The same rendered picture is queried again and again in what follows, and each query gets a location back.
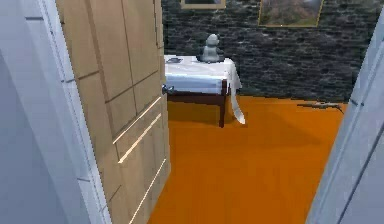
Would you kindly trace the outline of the dark wooden table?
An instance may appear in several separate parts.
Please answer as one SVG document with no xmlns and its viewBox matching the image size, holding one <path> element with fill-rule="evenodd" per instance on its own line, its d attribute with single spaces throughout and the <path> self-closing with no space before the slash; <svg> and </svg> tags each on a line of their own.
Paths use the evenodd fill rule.
<svg viewBox="0 0 384 224">
<path fill-rule="evenodd" d="M 171 102 L 218 106 L 220 109 L 218 125 L 220 128 L 223 128 L 225 124 L 226 98 L 229 95 L 229 89 L 230 87 L 227 80 L 223 79 L 221 81 L 221 90 L 219 93 L 178 91 L 174 88 L 174 92 L 172 94 L 167 94 L 167 100 Z"/>
</svg>

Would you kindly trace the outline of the white tablecloth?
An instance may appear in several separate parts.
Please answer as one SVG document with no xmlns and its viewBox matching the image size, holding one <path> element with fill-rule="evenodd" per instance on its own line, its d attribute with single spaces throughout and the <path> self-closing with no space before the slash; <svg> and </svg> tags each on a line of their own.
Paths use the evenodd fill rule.
<svg viewBox="0 0 384 224">
<path fill-rule="evenodd" d="M 169 58 L 178 57 L 183 60 L 176 64 L 167 64 Z M 226 79 L 230 89 L 230 101 L 235 118 L 245 124 L 245 116 L 237 102 L 236 91 L 242 87 L 235 63 L 225 58 L 223 62 L 203 63 L 195 56 L 165 55 L 165 84 L 178 91 L 219 93 L 221 81 Z"/>
</svg>

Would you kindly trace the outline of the grey teddy bear figure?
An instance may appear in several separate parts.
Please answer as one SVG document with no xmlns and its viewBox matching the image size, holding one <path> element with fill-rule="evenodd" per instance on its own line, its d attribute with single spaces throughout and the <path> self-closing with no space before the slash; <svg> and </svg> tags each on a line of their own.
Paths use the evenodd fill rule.
<svg viewBox="0 0 384 224">
<path fill-rule="evenodd" d="M 206 39 L 206 44 L 196 56 L 199 62 L 217 63 L 224 61 L 224 53 L 218 48 L 219 37 L 216 34 L 210 34 Z"/>
</svg>

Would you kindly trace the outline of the light wooden room door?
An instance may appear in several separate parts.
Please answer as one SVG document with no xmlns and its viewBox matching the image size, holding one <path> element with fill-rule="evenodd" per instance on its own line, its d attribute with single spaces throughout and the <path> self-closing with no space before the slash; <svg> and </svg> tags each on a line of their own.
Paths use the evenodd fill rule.
<svg viewBox="0 0 384 224">
<path fill-rule="evenodd" d="M 152 224 L 170 173 L 161 0 L 56 0 L 111 224 Z"/>
</svg>

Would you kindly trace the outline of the small gold framed picture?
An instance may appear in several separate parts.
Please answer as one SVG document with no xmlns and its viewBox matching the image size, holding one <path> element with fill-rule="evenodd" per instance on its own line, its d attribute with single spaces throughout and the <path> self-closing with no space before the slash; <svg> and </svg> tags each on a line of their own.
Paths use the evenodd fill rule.
<svg viewBox="0 0 384 224">
<path fill-rule="evenodd" d="M 182 9 L 225 9 L 226 0 L 181 0 Z"/>
</svg>

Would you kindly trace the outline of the gold framed landscape picture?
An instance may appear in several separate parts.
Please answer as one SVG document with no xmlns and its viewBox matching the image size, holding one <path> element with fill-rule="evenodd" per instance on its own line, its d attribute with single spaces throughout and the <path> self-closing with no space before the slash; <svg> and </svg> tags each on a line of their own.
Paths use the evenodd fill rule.
<svg viewBox="0 0 384 224">
<path fill-rule="evenodd" d="M 317 27 L 324 0 L 261 0 L 259 26 Z"/>
</svg>

